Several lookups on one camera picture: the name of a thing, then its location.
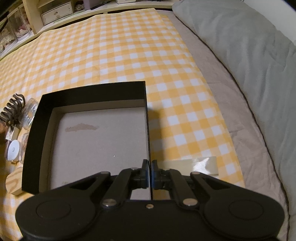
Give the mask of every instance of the beige bedsheet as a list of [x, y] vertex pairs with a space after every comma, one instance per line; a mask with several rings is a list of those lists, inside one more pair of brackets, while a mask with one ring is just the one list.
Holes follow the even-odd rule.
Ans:
[[173, 12], [158, 12], [172, 21], [209, 85], [231, 135], [246, 188], [274, 198], [284, 208], [285, 222], [278, 238], [286, 240], [288, 212], [285, 193], [243, 94], [213, 52]]

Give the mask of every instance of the black box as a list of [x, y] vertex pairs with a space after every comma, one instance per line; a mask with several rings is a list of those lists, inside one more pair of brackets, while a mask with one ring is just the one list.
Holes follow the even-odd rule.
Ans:
[[[45, 94], [24, 158], [22, 190], [37, 194], [101, 171], [150, 161], [144, 81], [90, 85]], [[137, 189], [132, 199], [150, 199]]]

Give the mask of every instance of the white drawer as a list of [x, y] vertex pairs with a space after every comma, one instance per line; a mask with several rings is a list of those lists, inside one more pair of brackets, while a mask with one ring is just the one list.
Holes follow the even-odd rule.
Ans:
[[71, 2], [65, 3], [41, 14], [44, 25], [73, 13]]

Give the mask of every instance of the gingham cloth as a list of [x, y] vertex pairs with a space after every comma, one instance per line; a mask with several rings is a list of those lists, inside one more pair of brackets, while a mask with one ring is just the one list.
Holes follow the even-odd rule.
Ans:
[[[155, 9], [96, 15], [43, 33], [0, 62], [0, 107], [14, 93], [26, 99], [61, 89], [145, 80], [151, 159], [216, 156], [219, 178], [244, 186], [218, 105], [180, 35]], [[7, 194], [14, 169], [1, 162], [2, 233], [21, 237], [15, 210], [29, 194]]]

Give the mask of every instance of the gray blanket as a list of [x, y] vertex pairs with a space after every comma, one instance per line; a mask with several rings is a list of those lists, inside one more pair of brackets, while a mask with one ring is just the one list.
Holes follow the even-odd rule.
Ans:
[[238, 0], [183, 0], [173, 11], [212, 49], [244, 93], [286, 190], [289, 240], [296, 240], [296, 47]]

